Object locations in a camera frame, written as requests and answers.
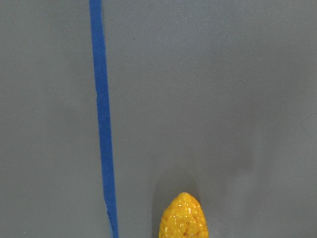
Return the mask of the yellow corn cob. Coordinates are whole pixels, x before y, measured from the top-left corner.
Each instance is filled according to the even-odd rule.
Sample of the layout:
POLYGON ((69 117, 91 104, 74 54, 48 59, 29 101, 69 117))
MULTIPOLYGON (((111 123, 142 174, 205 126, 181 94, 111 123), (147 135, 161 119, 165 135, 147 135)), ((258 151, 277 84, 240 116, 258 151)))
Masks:
POLYGON ((164 210, 159 238, 208 238, 209 230, 199 201, 187 192, 180 193, 164 210))

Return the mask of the brown table mat blue grid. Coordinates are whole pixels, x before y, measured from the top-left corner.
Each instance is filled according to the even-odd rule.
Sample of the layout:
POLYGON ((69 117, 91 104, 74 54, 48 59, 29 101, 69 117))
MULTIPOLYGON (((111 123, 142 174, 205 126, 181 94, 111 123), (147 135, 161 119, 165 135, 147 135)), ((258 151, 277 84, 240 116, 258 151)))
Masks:
MULTIPOLYGON (((317 3, 105 0, 119 236, 317 235, 317 3)), ((0 235, 108 238, 87 0, 0 3, 0 235)))

